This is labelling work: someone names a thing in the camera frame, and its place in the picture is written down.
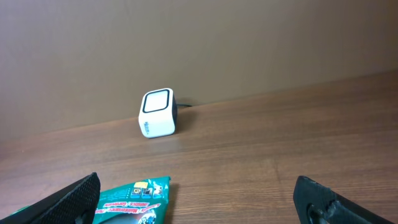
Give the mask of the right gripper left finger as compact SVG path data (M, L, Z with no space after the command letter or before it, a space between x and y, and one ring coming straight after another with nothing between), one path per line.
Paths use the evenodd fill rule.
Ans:
M92 224L100 199L97 173L66 186L52 195L1 220L1 224Z

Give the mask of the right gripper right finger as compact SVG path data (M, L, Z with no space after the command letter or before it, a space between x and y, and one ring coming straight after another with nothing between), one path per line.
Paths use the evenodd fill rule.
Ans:
M293 201L301 223L392 224L304 175L297 178Z

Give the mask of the green 3M gloves package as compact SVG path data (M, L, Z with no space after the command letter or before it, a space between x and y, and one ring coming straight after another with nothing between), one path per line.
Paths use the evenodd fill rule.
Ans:
M100 191L93 223L163 223L169 190L164 176Z

